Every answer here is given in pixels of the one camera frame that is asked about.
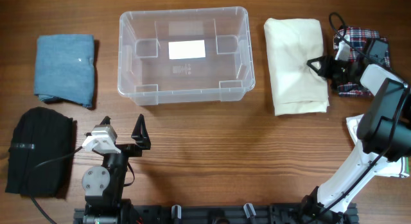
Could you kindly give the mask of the cream cloth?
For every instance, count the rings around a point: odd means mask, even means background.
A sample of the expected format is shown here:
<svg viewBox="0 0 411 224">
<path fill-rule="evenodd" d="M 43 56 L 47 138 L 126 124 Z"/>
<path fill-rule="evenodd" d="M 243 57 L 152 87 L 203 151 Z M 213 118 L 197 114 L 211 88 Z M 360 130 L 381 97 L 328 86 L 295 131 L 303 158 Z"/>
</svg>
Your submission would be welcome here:
<svg viewBox="0 0 411 224">
<path fill-rule="evenodd" d="M 324 54 L 320 22 L 269 18 L 264 32 L 274 114 L 327 112 L 327 81 L 307 66 Z"/>
</svg>

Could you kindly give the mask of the red plaid shirt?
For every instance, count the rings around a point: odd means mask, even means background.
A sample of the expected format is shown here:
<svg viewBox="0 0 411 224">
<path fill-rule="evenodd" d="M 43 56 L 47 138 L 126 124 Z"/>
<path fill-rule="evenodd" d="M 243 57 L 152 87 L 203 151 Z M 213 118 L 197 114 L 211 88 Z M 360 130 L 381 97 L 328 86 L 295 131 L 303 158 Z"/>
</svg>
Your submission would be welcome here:
<svg viewBox="0 0 411 224">
<path fill-rule="evenodd" d="M 371 52 L 371 46 L 373 42 L 384 43 L 384 55 L 382 57 L 378 56 L 377 59 L 380 61 L 380 64 L 382 66 L 387 67 L 389 70 L 391 70 L 389 43 L 385 37 L 380 36 L 380 33 L 378 31 L 351 26 L 343 28 L 343 26 L 341 26 L 338 29 L 338 32 L 339 34 L 344 36 L 344 38 L 350 43 L 350 45 L 366 54 Z M 359 56 L 358 52 L 356 52 L 353 48 L 351 48 L 348 61 L 363 62 L 365 64 L 365 68 L 369 64 L 367 60 L 363 56 Z M 336 91 L 340 97 L 370 98 L 373 95 L 373 93 L 369 89 L 365 88 L 361 84 L 355 83 L 340 85 L 337 87 Z"/>
</svg>

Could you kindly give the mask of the blue denim cloth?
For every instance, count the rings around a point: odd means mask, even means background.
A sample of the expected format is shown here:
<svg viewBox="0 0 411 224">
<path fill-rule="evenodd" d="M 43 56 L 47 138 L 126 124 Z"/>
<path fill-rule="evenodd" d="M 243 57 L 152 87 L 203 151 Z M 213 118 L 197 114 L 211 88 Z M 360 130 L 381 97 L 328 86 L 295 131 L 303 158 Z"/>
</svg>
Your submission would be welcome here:
<svg viewBox="0 0 411 224">
<path fill-rule="evenodd" d="M 37 39 L 34 95 L 49 103 L 66 100 L 93 107 L 94 37 L 41 35 Z"/>
</svg>

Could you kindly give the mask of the black cloth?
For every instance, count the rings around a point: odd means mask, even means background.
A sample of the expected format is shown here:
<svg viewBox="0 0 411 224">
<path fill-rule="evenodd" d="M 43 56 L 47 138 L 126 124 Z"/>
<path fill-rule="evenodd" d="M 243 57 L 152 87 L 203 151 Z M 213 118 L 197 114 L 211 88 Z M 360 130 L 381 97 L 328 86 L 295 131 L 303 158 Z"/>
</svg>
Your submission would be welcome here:
<svg viewBox="0 0 411 224">
<path fill-rule="evenodd" d="M 23 196 L 55 197 L 67 179 L 69 160 L 35 166 L 71 153 L 73 131 L 73 119 L 54 110 L 36 107 L 24 113 L 8 149 L 5 191 Z"/>
</svg>

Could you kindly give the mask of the white t-shirt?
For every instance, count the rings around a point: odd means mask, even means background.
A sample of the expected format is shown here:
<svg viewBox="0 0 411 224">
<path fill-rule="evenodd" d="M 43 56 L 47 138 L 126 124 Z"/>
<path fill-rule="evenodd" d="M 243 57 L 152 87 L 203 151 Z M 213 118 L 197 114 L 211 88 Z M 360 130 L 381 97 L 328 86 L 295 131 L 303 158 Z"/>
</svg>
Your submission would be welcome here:
<svg viewBox="0 0 411 224">
<path fill-rule="evenodd" d="M 354 144 L 357 144 L 358 142 L 356 131 L 362 117 L 363 114 L 346 118 L 347 129 Z M 408 157 L 402 157 L 397 162 L 389 162 L 388 166 L 378 170 L 376 176 L 408 178 L 410 176 L 410 170 L 408 168 Z"/>
</svg>

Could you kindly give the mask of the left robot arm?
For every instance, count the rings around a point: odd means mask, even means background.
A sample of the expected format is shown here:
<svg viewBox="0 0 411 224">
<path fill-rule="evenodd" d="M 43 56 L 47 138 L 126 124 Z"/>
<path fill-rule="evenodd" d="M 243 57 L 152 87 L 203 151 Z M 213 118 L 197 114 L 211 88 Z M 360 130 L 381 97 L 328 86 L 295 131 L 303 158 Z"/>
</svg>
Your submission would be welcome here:
<svg viewBox="0 0 411 224">
<path fill-rule="evenodd" d="M 82 144 L 86 151 L 103 157 L 100 166 L 89 168 L 83 175 L 82 187 L 85 191 L 85 209 L 73 216 L 74 223 L 120 224 L 143 223 L 143 218 L 129 199 L 123 199 L 123 189 L 131 183 L 125 182 L 127 171 L 132 171 L 128 160 L 141 157 L 144 150 L 151 148 L 145 126 L 144 115 L 139 115 L 131 138 L 132 144 L 118 144 L 117 134 L 110 124 L 110 117 L 96 125 L 86 134 Z"/>
</svg>

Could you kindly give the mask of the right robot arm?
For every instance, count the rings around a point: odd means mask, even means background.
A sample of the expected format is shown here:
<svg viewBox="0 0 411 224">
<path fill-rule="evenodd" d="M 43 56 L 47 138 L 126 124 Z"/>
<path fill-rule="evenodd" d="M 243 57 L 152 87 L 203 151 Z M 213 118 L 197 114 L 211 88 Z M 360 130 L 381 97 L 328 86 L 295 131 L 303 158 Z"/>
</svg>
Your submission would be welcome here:
<svg viewBox="0 0 411 224">
<path fill-rule="evenodd" d="M 369 64 L 360 83 L 374 99 L 368 111 L 348 125 L 353 151 L 337 172 L 304 197 L 301 215 L 337 223 L 351 200 L 384 169 L 410 156 L 410 84 L 377 64 Z"/>
</svg>

